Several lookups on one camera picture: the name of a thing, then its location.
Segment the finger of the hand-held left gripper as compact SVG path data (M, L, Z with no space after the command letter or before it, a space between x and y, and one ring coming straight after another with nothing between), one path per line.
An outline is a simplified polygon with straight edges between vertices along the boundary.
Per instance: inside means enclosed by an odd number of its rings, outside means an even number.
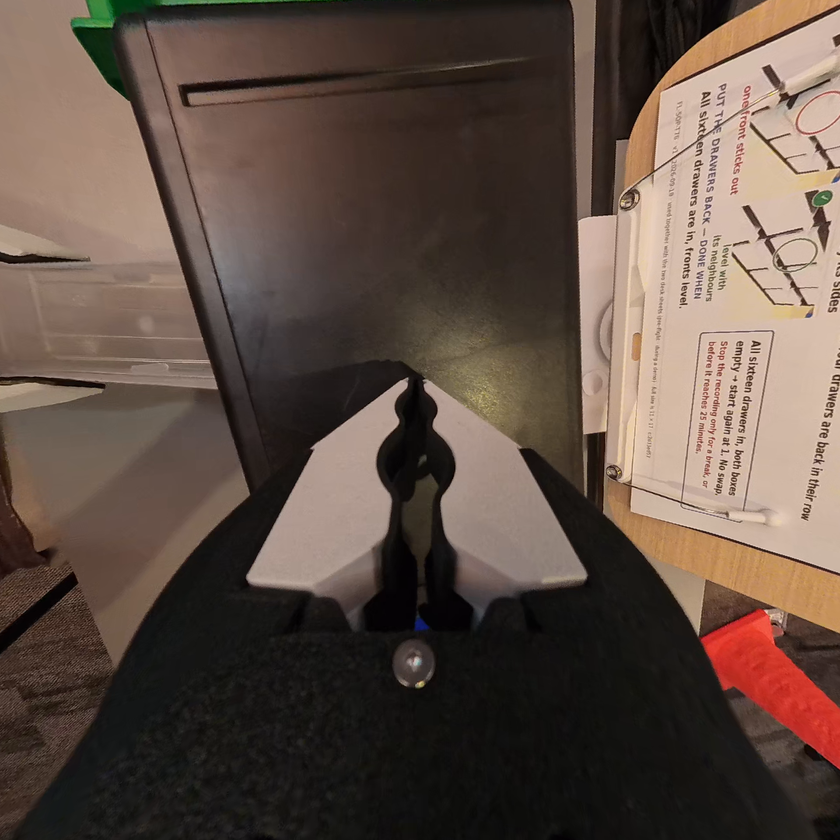
M99 383L69 380L3 377L1 379L1 413L72 403L102 394L105 387Z
M88 262L90 258L51 240L1 225L1 262L7 265Z

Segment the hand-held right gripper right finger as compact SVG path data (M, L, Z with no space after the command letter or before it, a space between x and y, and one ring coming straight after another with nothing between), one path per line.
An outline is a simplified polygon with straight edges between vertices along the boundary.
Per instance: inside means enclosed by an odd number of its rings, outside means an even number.
M434 479L425 560L430 627L474 627L498 599L580 586L587 572L524 450L431 381L425 466Z

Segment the brown jacket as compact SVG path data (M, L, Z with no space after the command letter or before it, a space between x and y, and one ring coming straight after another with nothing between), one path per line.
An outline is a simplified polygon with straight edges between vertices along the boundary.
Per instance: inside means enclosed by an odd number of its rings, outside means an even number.
M23 451L1 429L1 576L48 562L55 533Z

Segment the black drawer cabinet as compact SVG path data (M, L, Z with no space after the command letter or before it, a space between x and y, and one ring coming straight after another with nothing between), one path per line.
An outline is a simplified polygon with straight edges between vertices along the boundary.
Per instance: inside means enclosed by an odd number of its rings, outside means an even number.
M249 489L411 372L584 488L570 2L157 7L113 49Z

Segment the white sign bracket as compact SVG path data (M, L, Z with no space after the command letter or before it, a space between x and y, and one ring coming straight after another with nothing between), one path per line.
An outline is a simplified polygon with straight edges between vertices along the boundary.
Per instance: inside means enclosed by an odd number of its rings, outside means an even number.
M641 208L579 222L583 429L615 446L635 430L644 283Z

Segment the red plastic object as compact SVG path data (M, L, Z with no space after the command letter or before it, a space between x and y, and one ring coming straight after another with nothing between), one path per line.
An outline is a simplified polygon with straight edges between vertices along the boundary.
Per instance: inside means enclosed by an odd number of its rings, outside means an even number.
M838 705L778 648L773 626L755 610L700 641L723 689L741 691L838 769Z

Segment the instruction sheet on board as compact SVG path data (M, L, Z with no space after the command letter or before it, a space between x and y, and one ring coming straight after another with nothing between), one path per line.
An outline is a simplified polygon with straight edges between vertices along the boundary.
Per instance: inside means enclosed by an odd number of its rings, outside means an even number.
M724 22L687 49L659 79L641 108L629 135L623 158L623 179L651 172L655 158L655 129L661 91L691 74L727 60L785 30L809 23L838 8L838 2L762 2ZM684 606L693 623L701 610L688 605L688 595L709 581L759 604L778 607L813 624L839 627L838 575L766 553L714 535L682 528L631 512L630 490L603 480L604 511L628 538L654 560L654 567Z

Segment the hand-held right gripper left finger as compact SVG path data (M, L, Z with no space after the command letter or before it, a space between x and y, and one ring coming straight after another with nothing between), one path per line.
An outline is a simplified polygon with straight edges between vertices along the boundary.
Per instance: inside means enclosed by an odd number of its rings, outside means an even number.
M352 628L412 630L417 560L403 507L422 462L422 380L399 381L315 444L247 573L335 601Z

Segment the green plastic bin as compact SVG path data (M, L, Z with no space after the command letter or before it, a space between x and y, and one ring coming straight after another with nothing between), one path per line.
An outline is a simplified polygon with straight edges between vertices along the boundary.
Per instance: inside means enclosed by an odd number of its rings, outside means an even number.
M86 1L88 15L74 17L70 27L93 65L107 84L123 98L128 95L113 51L112 30L124 14L166 5L164 1Z

